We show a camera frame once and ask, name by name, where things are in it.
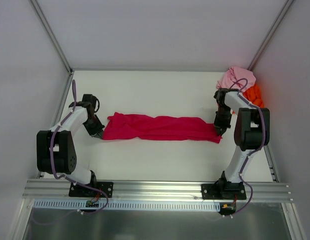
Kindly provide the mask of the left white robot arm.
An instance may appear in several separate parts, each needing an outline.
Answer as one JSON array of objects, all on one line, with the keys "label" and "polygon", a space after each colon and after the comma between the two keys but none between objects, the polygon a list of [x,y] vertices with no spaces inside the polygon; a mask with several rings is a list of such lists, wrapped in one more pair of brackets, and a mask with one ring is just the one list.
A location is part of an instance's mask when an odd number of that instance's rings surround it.
[{"label": "left white robot arm", "polygon": [[97,179],[92,170],[77,163],[73,136],[83,126],[90,137],[102,139],[105,126],[96,115],[99,106],[96,96],[84,94],[81,101],[69,105],[63,120],[37,133],[38,170],[79,185],[80,191],[88,197],[96,194]]}]

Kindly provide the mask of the magenta t shirt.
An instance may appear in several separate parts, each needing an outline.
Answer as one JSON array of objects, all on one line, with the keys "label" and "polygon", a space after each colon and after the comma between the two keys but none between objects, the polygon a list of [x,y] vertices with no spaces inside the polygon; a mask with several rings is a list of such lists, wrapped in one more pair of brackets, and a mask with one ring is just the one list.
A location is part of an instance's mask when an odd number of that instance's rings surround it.
[{"label": "magenta t shirt", "polygon": [[220,143],[214,125],[199,117],[151,117],[144,114],[115,112],[108,117],[103,140],[130,140],[139,138],[152,141],[208,141]]}]

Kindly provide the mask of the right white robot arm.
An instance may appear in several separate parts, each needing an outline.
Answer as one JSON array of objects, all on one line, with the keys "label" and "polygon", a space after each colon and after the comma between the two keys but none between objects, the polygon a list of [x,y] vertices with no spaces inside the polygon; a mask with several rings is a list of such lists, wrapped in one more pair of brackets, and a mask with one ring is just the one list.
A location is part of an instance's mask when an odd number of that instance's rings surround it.
[{"label": "right white robot arm", "polygon": [[270,137],[270,111],[248,101],[237,89],[220,88],[215,92],[218,110],[214,127],[219,136],[230,128],[232,112],[237,114],[234,128],[236,145],[233,157],[211,188],[222,199],[245,194],[243,175],[254,155],[268,145]]}]

